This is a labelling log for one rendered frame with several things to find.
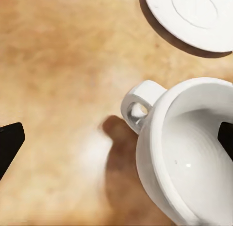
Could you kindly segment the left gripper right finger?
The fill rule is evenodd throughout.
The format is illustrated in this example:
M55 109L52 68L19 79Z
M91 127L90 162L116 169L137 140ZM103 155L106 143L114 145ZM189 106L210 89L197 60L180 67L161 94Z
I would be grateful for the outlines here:
M217 139L233 161L233 124L221 122Z

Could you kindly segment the coffee cup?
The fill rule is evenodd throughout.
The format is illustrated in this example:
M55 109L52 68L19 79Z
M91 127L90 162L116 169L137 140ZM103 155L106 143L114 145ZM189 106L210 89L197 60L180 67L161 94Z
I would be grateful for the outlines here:
M233 161L217 139L221 122L233 124L233 83L198 77L167 90L145 80L120 110L138 134L141 184L175 226L233 226Z

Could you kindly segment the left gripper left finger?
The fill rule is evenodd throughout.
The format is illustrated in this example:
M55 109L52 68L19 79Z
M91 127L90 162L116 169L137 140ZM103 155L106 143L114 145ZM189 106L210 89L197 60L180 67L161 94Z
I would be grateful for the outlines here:
M0 127L0 180L25 141L21 122Z

